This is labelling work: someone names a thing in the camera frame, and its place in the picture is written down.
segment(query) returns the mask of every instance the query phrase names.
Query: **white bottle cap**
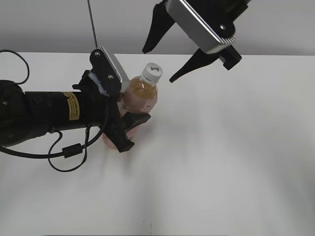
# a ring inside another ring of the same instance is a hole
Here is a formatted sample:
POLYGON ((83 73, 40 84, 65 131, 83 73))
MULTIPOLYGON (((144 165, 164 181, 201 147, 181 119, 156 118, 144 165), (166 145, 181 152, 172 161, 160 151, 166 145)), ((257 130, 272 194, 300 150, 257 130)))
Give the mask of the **white bottle cap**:
POLYGON ((156 85, 163 75, 162 68, 155 63, 149 63, 144 68, 141 78, 150 85, 156 85))

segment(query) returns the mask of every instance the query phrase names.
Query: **black cable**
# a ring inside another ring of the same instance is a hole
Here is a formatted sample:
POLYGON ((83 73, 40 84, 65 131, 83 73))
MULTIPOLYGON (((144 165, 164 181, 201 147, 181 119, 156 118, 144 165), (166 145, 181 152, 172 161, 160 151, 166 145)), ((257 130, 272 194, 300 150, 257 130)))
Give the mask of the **black cable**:
MULTIPOLYGON (((18 157, 29 158, 29 159, 47 159, 49 157, 47 154, 30 154, 30 153, 25 153, 25 152, 14 151, 14 150, 1 147, 1 146, 0 146, 0 152, 3 152, 8 155, 12 155, 12 156, 18 156, 18 157)), ((50 158, 56 158, 56 157, 61 157, 61 156, 63 156, 63 152, 51 154, 50 158)))
MULTIPOLYGON (((89 142, 89 137, 90 137, 90 129, 91 129, 91 126, 89 125, 86 130, 85 130, 85 153, 84 153, 84 157, 83 157, 83 160, 81 162, 80 165, 72 168, 72 169, 69 169, 69 170, 60 170, 59 168, 55 167, 53 165, 53 163, 51 162, 50 160, 50 157, 48 157, 48 162, 50 164, 50 166, 56 170, 56 171, 59 171, 59 172, 63 172, 63 173, 67 173, 67 172, 73 172, 77 169, 79 169, 86 161, 87 161, 87 157, 88 157, 88 150, 87 150, 87 146, 88 146, 88 142, 89 142)), ((48 151, 48 156, 50 156, 50 153, 52 151, 52 149, 54 148, 54 146, 63 138, 63 134, 62 132, 60 132, 59 130, 55 130, 55 132, 59 133, 59 137, 58 139, 52 144, 52 146, 50 147, 49 151, 48 151)))
MULTIPOLYGON (((3 50, 0 50, 0 53, 12 53, 16 56, 18 56, 26 65, 26 69, 27 69, 27 76, 26 76, 26 79, 24 79, 22 82, 18 82, 18 83, 14 83, 16 85, 22 85, 24 83, 27 82, 27 80, 29 80, 29 77, 30 77, 30 67, 29 67, 29 64, 27 63, 27 61, 20 55, 18 54, 17 52, 15 51, 12 51, 12 50, 9 50, 9 49, 3 49, 3 50)), ((2 88, 6 85, 11 85, 11 83, 7 83, 7 84, 3 84, 1 87, 0 87, 0 91, 2 90, 2 88)))

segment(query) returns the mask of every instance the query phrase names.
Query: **white tabletop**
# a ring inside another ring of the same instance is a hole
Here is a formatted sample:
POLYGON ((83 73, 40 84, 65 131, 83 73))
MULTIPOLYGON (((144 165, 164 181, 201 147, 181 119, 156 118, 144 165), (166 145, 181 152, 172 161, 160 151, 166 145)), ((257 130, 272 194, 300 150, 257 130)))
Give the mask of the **white tabletop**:
MULTIPOLYGON (((24 53, 25 91, 67 91, 88 54, 24 53)), ((168 79, 189 56, 118 55, 130 78, 164 68, 152 120, 128 153, 99 140, 79 170, 0 154, 0 235, 315 235, 315 57, 245 56, 168 79)), ((0 55, 1 79, 23 64, 0 55)), ((47 153, 57 135, 14 147, 47 153)), ((67 131, 54 149, 83 143, 67 131)), ((81 156, 54 163, 75 166, 81 156)))

